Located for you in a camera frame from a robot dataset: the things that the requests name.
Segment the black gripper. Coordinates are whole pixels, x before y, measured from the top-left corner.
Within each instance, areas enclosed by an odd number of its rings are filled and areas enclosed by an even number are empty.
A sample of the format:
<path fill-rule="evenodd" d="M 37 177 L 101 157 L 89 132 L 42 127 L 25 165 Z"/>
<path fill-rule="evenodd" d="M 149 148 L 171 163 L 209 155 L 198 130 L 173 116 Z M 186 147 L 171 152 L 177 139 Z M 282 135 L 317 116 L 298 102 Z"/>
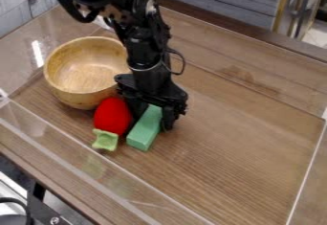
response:
<path fill-rule="evenodd" d="M 141 119 L 149 104 L 163 107 L 162 129 L 169 131 L 174 127 L 179 115 L 187 113 L 187 92 L 169 79 L 163 85 L 153 89 L 153 83 L 138 84 L 134 74 L 121 74 L 114 77 L 118 90 L 130 107 L 134 126 Z"/>

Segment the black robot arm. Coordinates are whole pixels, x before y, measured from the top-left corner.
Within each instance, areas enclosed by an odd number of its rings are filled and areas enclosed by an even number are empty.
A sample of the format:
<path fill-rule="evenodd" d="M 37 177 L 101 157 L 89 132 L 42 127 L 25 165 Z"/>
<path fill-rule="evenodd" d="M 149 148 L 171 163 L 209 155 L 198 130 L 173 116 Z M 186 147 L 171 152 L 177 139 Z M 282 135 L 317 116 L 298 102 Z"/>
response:
<path fill-rule="evenodd" d="M 81 23 L 97 18 L 115 31 L 127 49 L 129 74 L 114 77 L 133 114 L 142 117 L 154 104 L 163 111 L 161 127 L 170 130 L 187 113 L 187 92 L 173 78 L 182 73 L 171 68 L 170 26 L 165 23 L 157 0 L 58 0 Z"/>

